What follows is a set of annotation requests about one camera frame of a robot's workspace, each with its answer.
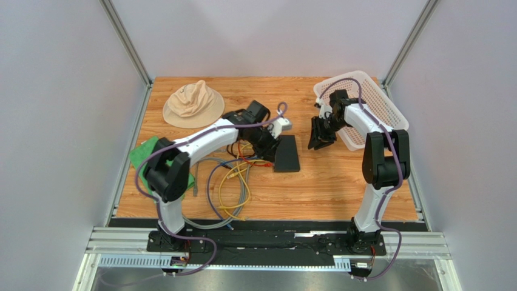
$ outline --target gray wall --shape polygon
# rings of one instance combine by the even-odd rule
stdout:
[[[464,290],[515,290],[517,2],[443,0],[391,93]]]
[[[144,86],[98,1],[0,3],[0,289],[70,290]]]
[[[425,0],[114,0],[155,76],[383,78]]]

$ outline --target white wall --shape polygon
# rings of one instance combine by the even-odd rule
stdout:
[[[392,86],[464,290],[515,290],[517,2],[442,0]]]
[[[114,0],[156,76],[383,78],[425,0]]]
[[[70,290],[144,86],[98,1],[0,1],[0,289]]]

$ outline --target white plastic basket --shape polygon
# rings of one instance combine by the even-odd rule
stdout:
[[[329,95],[337,89],[346,89],[350,98],[357,98],[359,95],[359,87],[354,81],[341,81],[330,88],[320,99],[321,93],[333,82],[343,78],[354,78],[361,84],[362,99],[366,101],[371,111],[383,121],[385,124],[394,129],[409,128],[408,121],[404,118],[397,107],[388,99],[388,96],[379,88],[379,86],[363,71],[353,71],[342,74],[314,85],[314,93],[316,94],[316,102],[318,104],[329,103]],[[346,144],[349,150],[364,149],[365,140],[359,132],[352,127],[345,127],[337,132],[339,137]]]

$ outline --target green towel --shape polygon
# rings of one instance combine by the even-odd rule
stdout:
[[[133,149],[129,153],[129,160],[131,161],[131,164],[133,165],[133,167],[135,167],[135,169],[138,168],[140,166],[140,164],[148,156],[151,155],[152,150],[154,149],[154,146],[156,145],[157,142],[158,142],[158,137],[153,136],[150,139],[148,139],[147,141],[145,141],[143,144],[141,144],[140,146]],[[167,165],[170,166],[171,164],[172,164],[172,161],[167,161]],[[142,168],[142,171],[140,171],[138,176],[140,176],[140,179],[144,183],[144,186],[146,186],[147,192],[151,193],[149,185],[147,184],[147,180],[145,180],[144,175],[142,174],[143,171],[144,171],[144,169]],[[192,174],[189,174],[189,185],[187,186],[187,190],[192,188],[194,186],[194,184],[195,184],[194,176],[192,176]]]

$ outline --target wood surface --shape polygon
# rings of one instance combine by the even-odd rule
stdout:
[[[199,131],[179,129],[165,123],[162,108],[173,92],[200,79],[204,79],[208,86],[225,98],[226,112],[246,108],[254,99],[267,106],[273,115],[280,101],[286,101],[289,105],[286,117],[292,122],[292,130],[286,134],[296,136],[302,169],[299,173],[274,173],[272,168],[253,167],[249,179],[252,198],[244,206],[241,212],[243,216],[248,219],[349,220],[356,214],[366,186],[361,172],[363,151],[349,151],[339,138],[335,144],[322,150],[307,149],[311,118],[319,112],[314,107],[316,97],[313,86],[326,78],[157,78],[137,144],[154,135],[173,140]],[[222,152],[211,156],[232,159],[229,154]],[[214,166],[215,162],[212,161],[200,164],[198,196],[194,197],[190,189],[183,200],[183,213],[187,217],[217,218],[206,196],[206,180]],[[217,189],[227,171],[220,167],[211,181],[210,193],[216,206],[219,205]],[[134,175],[135,169],[131,166],[117,217],[157,217],[151,199],[137,192],[133,184]],[[238,178],[227,180],[222,195],[225,204],[236,204],[239,194]],[[384,220],[417,220],[406,181],[391,198]]]

